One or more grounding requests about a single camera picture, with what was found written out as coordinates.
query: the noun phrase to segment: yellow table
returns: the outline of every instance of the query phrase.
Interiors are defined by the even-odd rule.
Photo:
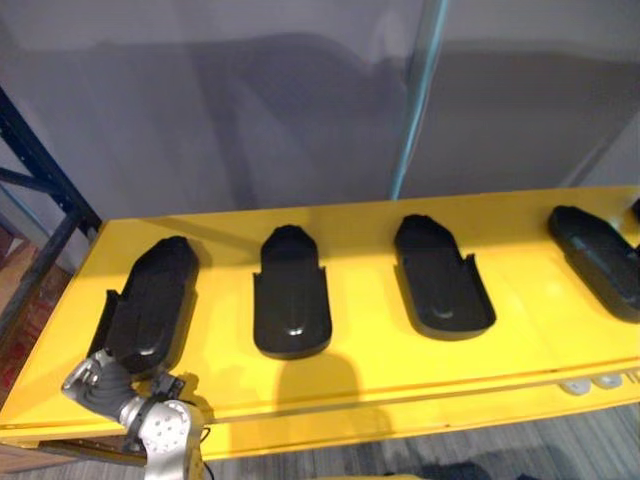
[[[122,433],[60,393],[83,358],[105,290],[159,239],[184,235],[201,262],[185,351],[174,374],[214,424],[205,458],[407,436],[541,418],[640,399],[640,327],[612,317],[546,230],[576,205],[640,241],[639,189],[496,193],[349,205],[112,220],[65,292],[0,412],[0,441]],[[398,286],[393,237],[428,214],[475,253],[497,314],[479,337],[416,333]],[[321,354],[267,358],[253,345],[253,277],[273,229],[302,226],[326,267],[333,337]],[[623,386],[576,397],[558,383],[623,372]]]

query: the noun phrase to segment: robotic arm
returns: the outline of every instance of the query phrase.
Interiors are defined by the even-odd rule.
[[[131,375],[105,350],[83,360],[67,377],[62,393],[92,412],[115,420],[147,451],[145,480],[203,480],[200,438],[204,418],[177,399],[138,395]]]

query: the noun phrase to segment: metal rack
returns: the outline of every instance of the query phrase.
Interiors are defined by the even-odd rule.
[[[3,342],[76,228],[91,239],[102,220],[60,169],[1,87],[0,136],[31,173],[29,176],[0,167],[0,182],[49,195],[65,213],[0,314],[0,342]]]

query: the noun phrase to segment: gray wall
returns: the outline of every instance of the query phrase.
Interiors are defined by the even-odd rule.
[[[5,0],[0,83],[104,218],[381,199],[421,8]],[[636,181],[638,25],[635,0],[452,0],[403,196]]]

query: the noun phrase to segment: gray carpet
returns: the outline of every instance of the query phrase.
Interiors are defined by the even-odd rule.
[[[210,462],[216,480],[413,473],[443,480],[640,479],[640,410],[612,408],[501,427]],[[140,468],[77,462],[2,480],[141,480]]]

